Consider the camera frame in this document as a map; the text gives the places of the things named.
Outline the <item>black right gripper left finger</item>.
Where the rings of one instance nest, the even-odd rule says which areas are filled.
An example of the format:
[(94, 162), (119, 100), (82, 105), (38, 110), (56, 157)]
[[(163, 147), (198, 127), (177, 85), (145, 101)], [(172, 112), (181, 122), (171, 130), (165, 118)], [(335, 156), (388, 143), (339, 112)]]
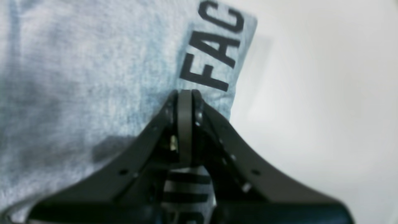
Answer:
[(29, 224), (169, 224), (161, 200), (168, 171), (193, 162), (192, 91), (172, 91), (121, 155), (39, 202)]

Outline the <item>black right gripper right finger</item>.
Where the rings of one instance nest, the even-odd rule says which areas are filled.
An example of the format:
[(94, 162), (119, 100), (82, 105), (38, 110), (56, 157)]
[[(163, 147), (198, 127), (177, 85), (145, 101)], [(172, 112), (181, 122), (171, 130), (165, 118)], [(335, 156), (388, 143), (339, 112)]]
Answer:
[(192, 91), (192, 163), (213, 181), (212, 224), (353, 224), (343, 202), (314, 190), (257, 154), (227, 119)]

